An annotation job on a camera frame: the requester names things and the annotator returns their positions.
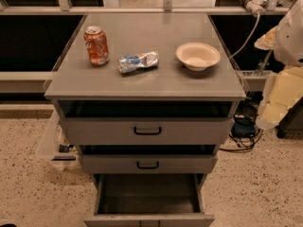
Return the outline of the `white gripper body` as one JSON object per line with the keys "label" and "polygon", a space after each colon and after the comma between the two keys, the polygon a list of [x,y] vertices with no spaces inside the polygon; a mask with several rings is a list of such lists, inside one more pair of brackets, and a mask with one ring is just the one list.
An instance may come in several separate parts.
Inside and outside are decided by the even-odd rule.
{"label": "white gripper body", "polygon": [[285,65],[303,66],[303,0],[297,0],[276,27],[274,56]]}

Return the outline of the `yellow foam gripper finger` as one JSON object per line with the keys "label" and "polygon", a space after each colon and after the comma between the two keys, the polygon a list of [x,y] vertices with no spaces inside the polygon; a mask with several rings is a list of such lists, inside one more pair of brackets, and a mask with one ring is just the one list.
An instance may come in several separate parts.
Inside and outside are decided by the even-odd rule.
{"label": "yellow foam gripper finger", "polygon": [[293,66],[277,74],[271,73],[266,79],[262,96],[256,124],[262,130],[271,130],[303,97],[303,68]]}
{"label": "yellow foam gripper finger", "polygon": [[276,30],[277,27],[275,26],[257,39],[254,43],[255,48],[261,50],[273,50],[276,40]]}

